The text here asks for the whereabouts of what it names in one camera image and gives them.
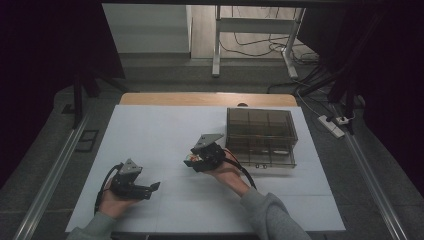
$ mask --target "white tabletop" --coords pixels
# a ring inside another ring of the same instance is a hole
[[[258,191],[279,197],[306,231],[345,230],[301,108],[262,109],[290,110],[299,140],[294,147],[294,169],[248,168]],[[131,158],[143,167],[137,185],[161,185],[150,200],[132,206],[119,219],[115,231],[253,232],[235,193],[183,163],[201,134],[225,133],[226,110],[212,106],[116,106],[66,231],[88,224],[107,172]],[[218,143],[224,147],[225,137]]]

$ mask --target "gray sleeve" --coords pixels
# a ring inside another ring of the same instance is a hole
[[[240,203],[248,212],[249,223],[261,240],[311,239],[289,216],[283,202],[274,194],[263,196],[250,188]]]
[[[94,218],[85,228],[76,227],[68,235],[67,240],[110,240],[110,234],[116,220],[101,213],[97,212]]]

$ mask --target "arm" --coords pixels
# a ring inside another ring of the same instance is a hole
[[[109,240],[116,219],[121,216],[129,206],[139,201],[117,197],[112,191],[108,190],[110,182],[109,180],[106,185],[106,190],[103,192],[99,212],[96,213],[85,228],[77,227],[73,229],[67,240]]]
[[[228,150],[226,150],[226,157],[235,160]],[[248,212],[249,223],[262,240],[310,239],[309,235],[289,216],[279,198],[271,193],[263,196],[256,189],[250,188],[233,165],[223,162],[217,169],[205,173],[212,175],[241,197],[240,203]]]

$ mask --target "power strip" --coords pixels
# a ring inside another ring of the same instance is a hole
[[[345,117],[339,117],[336,118],[337,124],[339,125],[346,125],[349,123],[349,119],[345,118]]]
[[[332,121],[327,122],[327,116],[322,115],[318,120],[324,125],[328,131],[330,131],[336,138],[341,138],[344,136],[344,132],[340,130]]]

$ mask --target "hand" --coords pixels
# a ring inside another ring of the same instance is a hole
[[[106,184],[99,211],[116,219],[121,216],[129,206],[139,202],[140,200],[123,199],[116,196],[112,191],[109,190],[111,182],[112,179],[109,179]]]
[[[224,151],[226,158],[236,162],[228,149],[224,149]],[[250,189],[250,187],[240,177],[240,171],[235,166],[227,162],[223,162],[215,170],[205,171],[204,173],[215,177],[218,182],[231,188],[240,197],[242,197]]]

